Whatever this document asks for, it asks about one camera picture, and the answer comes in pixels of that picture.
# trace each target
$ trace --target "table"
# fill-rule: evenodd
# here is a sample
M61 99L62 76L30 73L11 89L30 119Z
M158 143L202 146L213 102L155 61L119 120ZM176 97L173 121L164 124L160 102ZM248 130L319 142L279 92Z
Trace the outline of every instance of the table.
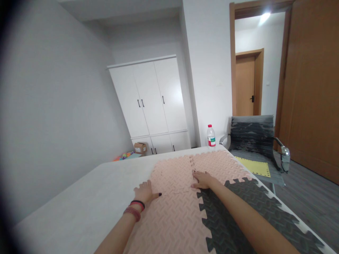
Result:
M226 150L217 145L215 150ZM148 180L163 159L211 151L200 147L135 159L104 163L18 223L13 231L32 253L92 254L134 198L133 189ZM259 186L268 190L260 180ZM311 231L279 198L282 209L294 215L303 232ZM324 241L323 253L335 253Z

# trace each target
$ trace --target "gray floor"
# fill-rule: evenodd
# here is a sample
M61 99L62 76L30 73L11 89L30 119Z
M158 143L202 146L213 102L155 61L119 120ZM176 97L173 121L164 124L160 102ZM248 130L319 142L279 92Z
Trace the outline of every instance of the gray floor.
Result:
M293 161L283 178L276 195L339 254L339 186Z

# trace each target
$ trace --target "bracelet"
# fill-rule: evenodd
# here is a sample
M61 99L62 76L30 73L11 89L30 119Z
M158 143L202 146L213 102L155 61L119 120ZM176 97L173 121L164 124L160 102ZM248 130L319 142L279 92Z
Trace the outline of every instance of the bracelet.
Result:
M136 209L134 209L134 208L132 208L132 207L130 207L130 206L126 208L126 210L124 211L123 214L125 214L125 213L131 213L131 214L133 214L133 215L135 216L135 218L137 219L137 222L138 222L138 221L140 220L140 218L141 218L141 215L140 215L139 211L136 210Z
M133 200L132 202L138 202L138 203L142 204L143 208L145 209L145 204L142 201L140 201L140 200Z
M139 203L139 202L132 201L132 202L130 203L130 205L139 205L139 206L141 207L141 211L144 210L143 205L142 205L141 203Z

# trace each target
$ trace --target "chair armrest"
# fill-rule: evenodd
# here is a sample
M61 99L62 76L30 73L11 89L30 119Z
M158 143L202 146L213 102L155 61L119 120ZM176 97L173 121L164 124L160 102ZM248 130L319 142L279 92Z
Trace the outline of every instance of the chair armrest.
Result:
M231 134L225 134L224 136L221 137L221 139L219 140L219 144L223 145L224 144L224 140L225 138L227 138L227 136L230 136Z
M291 154L290 150L278 139L274 138L281 147L281 167L285 172L289 171Z

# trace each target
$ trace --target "colorful toy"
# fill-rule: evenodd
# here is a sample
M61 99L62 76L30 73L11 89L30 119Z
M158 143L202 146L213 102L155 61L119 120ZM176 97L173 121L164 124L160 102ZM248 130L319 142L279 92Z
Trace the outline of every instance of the colorful toy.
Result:
M122 161L122 160L130 157L133 153L134 153L134 151L128 152L128 153L123 153L121 156L116 157L113 161Z

